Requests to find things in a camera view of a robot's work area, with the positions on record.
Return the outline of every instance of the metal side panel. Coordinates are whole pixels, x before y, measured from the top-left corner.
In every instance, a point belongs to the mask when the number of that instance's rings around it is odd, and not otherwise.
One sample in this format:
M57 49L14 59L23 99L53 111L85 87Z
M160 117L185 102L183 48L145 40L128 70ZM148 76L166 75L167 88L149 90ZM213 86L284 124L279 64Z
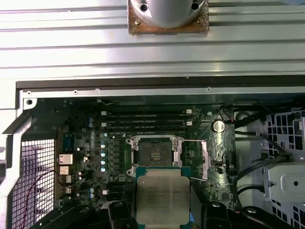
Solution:
M305 6L211 0L204 34L138 35L126 0L8 1L0 75L16 80L305 73Z

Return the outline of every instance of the capacitor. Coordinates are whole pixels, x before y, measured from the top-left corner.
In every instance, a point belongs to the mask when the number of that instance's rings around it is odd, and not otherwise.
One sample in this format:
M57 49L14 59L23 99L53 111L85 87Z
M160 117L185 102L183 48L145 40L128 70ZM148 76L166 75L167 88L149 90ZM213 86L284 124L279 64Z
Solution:
M85 149L85 147L77 147L77 151L82 151L82 150L84 150Z

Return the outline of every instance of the screw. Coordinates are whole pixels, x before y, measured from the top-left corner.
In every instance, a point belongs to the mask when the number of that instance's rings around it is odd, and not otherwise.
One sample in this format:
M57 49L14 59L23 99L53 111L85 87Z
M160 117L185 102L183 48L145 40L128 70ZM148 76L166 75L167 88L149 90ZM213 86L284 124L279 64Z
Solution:
M248 208L247 212L251 213L251 214L255 214L256 210L254 208Z
M142 6L140 7L140 10L141 10L142 12L145 12L145 11L148 10L148 7L147 7L146 5L142 5Z
M220 208L220 203L218 203L218 202L213 202L213 203L212 203L212 206L213 206L214 208Z

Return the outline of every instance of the black cable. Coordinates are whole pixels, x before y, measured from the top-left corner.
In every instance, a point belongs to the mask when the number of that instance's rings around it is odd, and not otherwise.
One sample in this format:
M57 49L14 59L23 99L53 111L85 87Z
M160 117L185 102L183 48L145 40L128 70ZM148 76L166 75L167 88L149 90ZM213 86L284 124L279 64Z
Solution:
M238 191L237 191L237 182L243 178L244 176L248 175L249 173L253 172L254 170L267 166L267 165L271 165L271 164L275 164L278 163L280 161L284 161L285 160L285 155L279 155L277 157L271 158L271 159L266 159L264 161L261 161L255 165L252 165L248 168L245 168L243 171L241 171L239 174L237 174L236 178L233 181L233 186L232 186L232 194L234 196L234 198L236 199L237 202L237 206L239 209L242 208L242 204L239 200L238 197Z
M259 161L258 159L252 161L250 164L252 164L251 166L246 167L245 169L243 169L240 173L237 174L237 177L234 179L233 181L233 187L232 187L232 193L233 196L236 199L237 205L239 208L242 208L242 204L238 198L238 192L237 192L237 182L243 178L244 176L248 175L249 173L253 172L254 170L264 167L266 165L270 165L270 164L275 164L277 162L280 161L284 161L286 159L286 152L274 141L272 141L271 139L268 138L268 136L263 135L261 133L257 133L257 132L242 132L242 131L235 131L236 134L239 135L250 135L250 136L258 136L258 137L263 137L264 139L266 139L270 145L273 146L273 148L278 150L278 153L280 154L279 156L272 158L272 159L266 159L263 161L260 161L256 164L254 164L257 161Z
M265 104L263 104L262 102L256 100L256 99L243 99L243 100L237 100L237 101L234 101L234 102L231 102L231 103L227 103L223 106L220 107L219 109L219 113L221 113L221 111L229 118L229 121L232 123L234 122L234 117L231 117L227 112L226 112L226 108L229 107L229 106L233 106L234 104L236 103L243 103L243 102L251 102L251 103L257 103L259 106L261 106L265 112L269 113L269 114L273 114L274 112L272 110L270 110Z
M250 162L245 166L245 168L248 168L249 166L253 165L253 164L256 163L256 162L264 161L265 159L266 159L266 158L261 157L261 158L255 159L255 160L253 160L253 161L250 161Z
M242 192L245 192L245 191L250 190L250 189L256 189L256 190L259 190L259 191L262 192L262 193L265 193L265 188L264 188L264 186L262 186L262 185L250 185L250 186L247 186L247 187L244 187L244 188L238 190L237 193L238 193L238 195L239 195L239 194L241 194Z
M235 133L237 135L256 136L256 132L243 132L243 131L235 130Z

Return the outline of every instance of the cable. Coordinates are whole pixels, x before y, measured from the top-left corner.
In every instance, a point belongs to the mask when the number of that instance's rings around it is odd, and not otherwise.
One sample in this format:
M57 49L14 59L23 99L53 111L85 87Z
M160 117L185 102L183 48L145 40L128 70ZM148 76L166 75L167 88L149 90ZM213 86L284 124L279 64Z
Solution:
M243 132L243 131L235 130L235 133L237 135L256 136L256 132Z
M277 143L272 141L271 139L268 138L268 136L261 134L259 132L242 132L242 131L235 131L236 134L238 135L248 135L248 136L257 136L257 137L262 137L264 138L270 145L272 145L273 148L275 148L279 154L286 154L286 152L281 148Z
M222 112L229 118L229 122L233 123L234 122L234 117L230 116L227 112L226 112L226 108L229 106L232 106L236 103L242 103L242 102L251 102L251 103L257 103L259 106L261 106L265 112L269 113L269 114L273 114L274 112L272 110L270 110L265 104L263 104L262 102L256 100L256 99L243 99L243 100L237 100L231 103L227 103L223 106L220 107L219 111L222 110Z
M21 224L20 229L24 229L24 228L25 228L25 223L26 223L26 218L27 218L27 211L28 211L28 204L29 204L28 202L29 202L30 194L32 193L32 189L33 189L34 186L37 184L37 182L41 180L42 177L44 177L45 175L47 175L47 174L49 174L49 173L51 173L51 172L54 172L54 173L57 175L57 182L58 182L60 185L66 186L66 187L70 187L70 186L65 185L65 184L63 184L63 183L61 183L61 182L59 181L59 173L58 173L57 171L55 171L55 170L50 170L50 171L48 171L48 172L46 172L46 173L40 175L40 176L38 177L38 179L32 183L32 185L31 185L31 187L30 187L30 189L29 189L29 191L28 191L28 194L27 194L27 196L26 196L25 207L24 207L24 213L23 213L23 220L22 220L22 224Z
M263 137L265 140L267 140L269 142L270 145L272 145L273 148L278 150L278 153L280 154L279 156L272 158L272 159L265 159L265 160L261 160L261 159L256 159L250 162L249 165L246 166L246 168L244 168L240 173L237 174L237 177L234 179L233 181L233 187L232 187L232 193L233 196L236 199L237 205L239 208L242 208L242 204L239 200L238 197L238 191L237 191L237 182L243 178L244 176L248 175L249 173L253 172L254 170L264 167L266 165L270 165L270 164L275 164L277 162L280 161L284 161L286 159L286 152L274 141L272 141L271 139L269 139L266 135L263 135L259 132L242 132L242 131L235 131L236 134L239 135L250 135L250 136L257 136L257 137Z
M261 158L255 159L255 160L253 160L253 161L250 161L250 162L245 166L245 168L248 168L250 165L252 165L252 164L254 164L254 163L258 162L258 161L263 161L263 160L265 160L265 159L266 159L266 158L261 157Z
M254 170L256 170L258 168L261 168L261 167L264 167L264 166L267 166L267 165L271 165L271 164L275 164L275 163L278 163L278 162L284 161L284 160L285 160L285 155L279 155L275 158L266 159L264 161L261 161L261 162L255 164L255 165L252 165L248 168L245 168L243 171L241 171L239 174L237 174L236 178L233 181L232 193L233 193L233 196L236 199L237 206L238 206L239 209L242 208L242 204L241 204L241 202L239 200L239 197L238 197L237 182L241 178L243 178L244 176L248 175L249 173L253 172Z
M265 193L264 186L262 186L262 185L250 185L250 186L247 186L247 187L244 187L244 188L238 190L237 194L239 195L242 192L245 192L246 190L250 190L250 189L256 189L256 190L259 190L262 193Z

